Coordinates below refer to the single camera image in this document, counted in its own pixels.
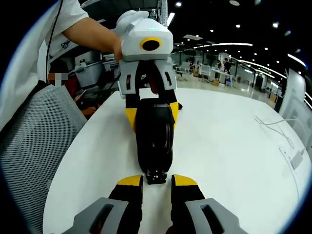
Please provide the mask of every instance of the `white cable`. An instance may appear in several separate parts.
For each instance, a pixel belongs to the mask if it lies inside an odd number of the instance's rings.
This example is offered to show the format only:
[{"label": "white cable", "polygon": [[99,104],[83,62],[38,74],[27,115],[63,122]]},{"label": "white cable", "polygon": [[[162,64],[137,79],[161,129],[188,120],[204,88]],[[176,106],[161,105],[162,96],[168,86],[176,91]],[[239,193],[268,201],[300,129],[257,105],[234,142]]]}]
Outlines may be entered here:
[{"label": "white cable", "polygon": [[[279,131],[277,131],[277,130],[274,129],[274,128],[269,127],[268,125],[273,125],[273,124],[281,123],[281,122],[284,122],[284,121],[298,121],[298,122],[301,124],[301,126],[302,126],[304,132],[306,133],[306,131],[305,131],[304,127],[303,127],[303,124],[301,123],[300,120],[298,120],[298,119],[296,119],[296,118],[287,118],[287,119],[283,119],[283,120],[281,120],[281,121],[274,122],[274,123],[264,123],[258,116],[255,116],[255,117],[256,117],[255,120],[256,120],[258,123],[263,124],[263,125],[265,125],[267,128],[270,128],[270,129],[272,129],[273,131],[276,131],[277,133],[279,133],[279,134],[281,134],[282,136],[284,136],[284,137],[287,139],[288,143],[290,144],[290,146],[291,146],[293,149],[294,149],[294,146],[293,146],[292,141],[284,134],[284,132],[283,132],[282,129],[281,129],[282,133],[280,133]],[[288,165],[288,167],[289,167],[289,169],[290,169],[290,171],[291,171],[291,174],[292,174],[292,177],[293,177],[295,186],[296,186],[297,198],[298,198],[298,202],[299,202],[299,201],[300,201],[299,189],[298,189],[298,184],[297,184],[296,176],[295,176],[295,174],[294,174],[293,167],[292,167],[291,163],[287,160],[286,156],[285,156],[284,154],[282,154],[282,155],[283,155],[283,158],[285,159],[285,161],[286,161],[286,163],[287,163],[287,165]]]},{"label": "white cable", "polygon": [[283,137],[285,137],[286,140],[288,141],[289,145],[294,149],[294,145],[293,145],[292,140],[290,140],[290,139],[284,134],[284,132],[283,132],[282,130],[281,130],[282,133],[280,133],[280,132],[277,131],[276,129],[271,128],[271,127],[268,126],[268,125],[271,125],[272,123],[271,123],[271,124],[266,124],[266,123],[264,123],[258,116],[255,116],[255,117],[256,117],[255,120],[256,120],[258,123],[265,125],[267,128],[269,128],[269,129],[271,129],[271,130],[273,130],[273,131],[275,131],[275,132],[281,134]]},{"label": "white cable", "polygon": [[[306,132],[306,129],[305,129],[304,126],[303,126],[303,123],[302,123],[299,119],[297,119],[297,118],[287,118],[287,119],[283,119],[283,120],[280,120],[280,121],[274,122],[274,123],[264,123],[258,116],[256,116],[256,118],[258,118],[258,120],[260,121],[261,124],[266,125],[267,127],[268,127],[268,125],[273,125],[273,124],[281,123],[281,122],[284,122],[284,121],[297,121],[297,122],[300,123],[300,125],[301,125],[301,127],[302,127],[302,129],[303,129],[304,134],[305,134],[305,137],[308,137],[308,134],[307,134],[307,132]],[[293,144],[291,143],[291,140],[290,140],[284,133],[283,133],[282,135],[287,139],[287,141],[289,142],[289,144],[291,145],[291,147],[294,149]],[[306,143],[304,144],[303,150],[300,151],[301,155],[304,154],[304,150],[306,149],[307,145],[308,145],[308,143],[306,142]]]}]

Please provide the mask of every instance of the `cable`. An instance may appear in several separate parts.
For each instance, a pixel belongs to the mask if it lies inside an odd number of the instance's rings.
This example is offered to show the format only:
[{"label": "cable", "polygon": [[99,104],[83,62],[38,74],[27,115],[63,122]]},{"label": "cable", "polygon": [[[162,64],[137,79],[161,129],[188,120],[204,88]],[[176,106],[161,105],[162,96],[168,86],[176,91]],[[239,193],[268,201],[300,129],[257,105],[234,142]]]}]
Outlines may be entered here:
[{"label": "cable", "polygon": [[47,57],[45,59],[45,82],[46,83],[48,83],[48,58],[49,58],[49,50],[50,50],[51,40],[52,40],[54,28],[55,28],[55,25],[57,23],[57,20],[58,20],[58,17],[59,17],[59,13],[60,13],[60,9],[62,8],[62,5],[63,5],[63,0],[60,0],[58,14],[57,14],[57,16],[55,18],[55,21],[54,21],[54,24],[53,24],[53,27],[52,27],[52,32],[51,32],[51,35],[50,35],[50,39],[49,39],[49,43],[48,43]]},{"label": "cable", "polygon": [[[294,149],[294,146],[293,146],[292,141],[285,135],[285,133],[283,132],[283,130],[281,130],[282,133],[280,133],[279,131],[277,131],[277,130],[274,129],[274,128],[269,127],[268,125],[278,124],[278,123],[281,123],[281,122],[284,122],[284,121],[298,121],[298,122],[301,124],[301,126],[303,127],[303,124],[301,123],[300,120],[298,120],[298,119],[296,119],[296,118],[287,118],[287,119],[283,119],[283,120],[281,120],[281,121],[274,122],[274,123],[264,123],[258,116],[255,116],[255,117],[256,117],[256,118],[254,118],[254,119],[255,119],[258,123],[263,124],[263,125],[265,125],[267,128],[270,128],[271,130],[276,131],[277,133],[279,133],[279,134],[281,134],[282,136],[284,136],[284,137],[287,139],[288,143],[291,145],[291,147]],[[294,174],[293,167],[292,167],[291,163],[287,160],[286,156],[285,156],[284,154],[282,154],[282,155],[283,155],[283,158],[285,159],[285,161],[286,161],[286,163],[287,163],[287,165],[288,165],[288,167],[289,167],[289,169],[290,169],[290,171],[291,171],[291,174],[292,174],[292,177],[293,177],[295,186],[296,186],[297,199],[298,199],[298,202],[299,202],[299,201],[300,201],[299,188],[298,188],[298,184],[297,184],[296,176],[295,176],[295,174]]]},{"label": "cable", "polygon": [[294,145],[293,145],[292,140],[290,140],[290,139],[284,134],[283,130],[281,130],[282,133],[280,133],[280,132],[277,131],[276,129],[271,128],[271,127],[268,126],[268,125],[271,125],[271,124],[273,124],[273,123],[266,124],[266,123],[264,123],[258,116],[255,116],[255,117],[256,117],[256,118],[254,118],[254,119],[255,119],[258,123],[265,125],[267,128],[269,128],[269,129],[271,129],[271,130],[273,130],[273,131],[275,131],[275,132],[281,134],[283,137],[285,137],[286,140],[288,141],[288,143],[290,144],[290,146],[294,149]]},{"label": "cable", "polygon": [[[299,119],[297,119],[297,118],[287,118],[287,119],[283,119],[283,120],[280,120],[280,121],[274,122],[274,123],[264,123],[258,116],[255,116],[255,117],[260,121],[260,124],[266,125],[267,127],[268,127],[268,125],[278,124],[278,123],[281,123],[281,122],[284,122],[284,121],[297,121],[297,122],[300,123],[300,125],[301,125],[301,127],[302,127],[302,129],[303,129],[303,131],[304,131],[305,136],[306,136],[306,137],[308,136],[308,134],[307,134],[307,132],[306,132],[306,129],[305,129],[304,126],[303,126],[303,123],[302,123]],[[291,147],[294,149],[292,141],[284,134],[283,131],[282,131],[282,133],[283,133],[283,134],[281,134],[281,135],[284,136],[284,137],[287,139],[287,141],[289,142],[289,144],[291,145]],[[303,150],[300,151],[301,155],[304,154],[304,150],[306,149],[307,145],[308,145],[308,143],[306,142],[306,143],[304,144]]]}]

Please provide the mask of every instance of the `desk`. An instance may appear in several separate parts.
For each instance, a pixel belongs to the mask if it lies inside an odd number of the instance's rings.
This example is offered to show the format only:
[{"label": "desk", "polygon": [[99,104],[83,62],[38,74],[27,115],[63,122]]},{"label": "desk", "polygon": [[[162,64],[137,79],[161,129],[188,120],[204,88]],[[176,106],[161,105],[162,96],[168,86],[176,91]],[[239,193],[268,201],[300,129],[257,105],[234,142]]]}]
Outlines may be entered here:
[{"label": "desk", "polygon": [[[140,95],[155,96],[150,89],[140,90]],[[183,109],[175,129],[173,163],[166,184],[144,183],[139,233],[164,234],[171,226],[172,174],[198,182],[205,197],[238,216],[248,233],[277,233],[298,203],[293,176],[279,151],[279,145],[288,143],[259,125],[254,115],[268,122],[282,117],[263,102],[232,94],[180,88],[176,97]],[[279,126],[303,148],[288,123]],[[310,173],[305,152],[296,169],[300,196]],[[125,114],[125,100],[115,92],[84,125],[61,161],[47,196],[43,233],[67,230],[76,214],[107,197],[120,179],[137,174],[142,172],[136,136]]]},{"label": "desk", "polygon": [[210,76],[214,79],[215,78],[215,73],[219,73],[220,74],[220,78],[219,78],[219,81],[220,83],[224,84],[225,83],[225,77],[226,76],[229,76],[230,79],[231,79],[231,82],[232,82],[232,75],[228,74],[228,73],[225,73],[225,72],[222,72],[220,70],[216,70],[216,69],[212,69],[210,68]]}]

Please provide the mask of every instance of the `floor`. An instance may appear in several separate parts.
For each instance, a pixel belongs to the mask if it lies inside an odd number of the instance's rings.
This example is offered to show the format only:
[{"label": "floor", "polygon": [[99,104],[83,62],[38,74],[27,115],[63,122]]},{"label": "floor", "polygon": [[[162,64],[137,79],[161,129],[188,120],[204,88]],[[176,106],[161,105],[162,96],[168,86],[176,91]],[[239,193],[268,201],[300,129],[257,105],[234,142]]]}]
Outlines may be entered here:
[{"label": "floor", "polygon": [[180,75],[177,75],[177,78],[178,88],[204,89],[235,94],[265,102],[272,108],[275,107],[275,103],[268,98],[266,93],[259,92],[245,83],[235,83],[233,88],[229,85],[222,88],[212,85],[211,82],[202,81],[202,79],[194,77],[193,75],[183,74],[182,80],[179,80]]}]

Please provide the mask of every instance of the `red object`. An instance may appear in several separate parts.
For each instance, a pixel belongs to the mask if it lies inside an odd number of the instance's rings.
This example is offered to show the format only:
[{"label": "red object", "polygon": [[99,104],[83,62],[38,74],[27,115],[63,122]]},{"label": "red object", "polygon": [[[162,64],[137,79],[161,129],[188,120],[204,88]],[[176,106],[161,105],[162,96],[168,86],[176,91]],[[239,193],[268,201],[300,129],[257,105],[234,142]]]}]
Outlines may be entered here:
[{"label": "red object", "polygon": [[62,85],[65,85],[70,96],[74,98],[74,94],[77,91],[78,86],[79,86],[79,82],[78,82],[76,75],[69,77],[68,80],[62,80]]}]

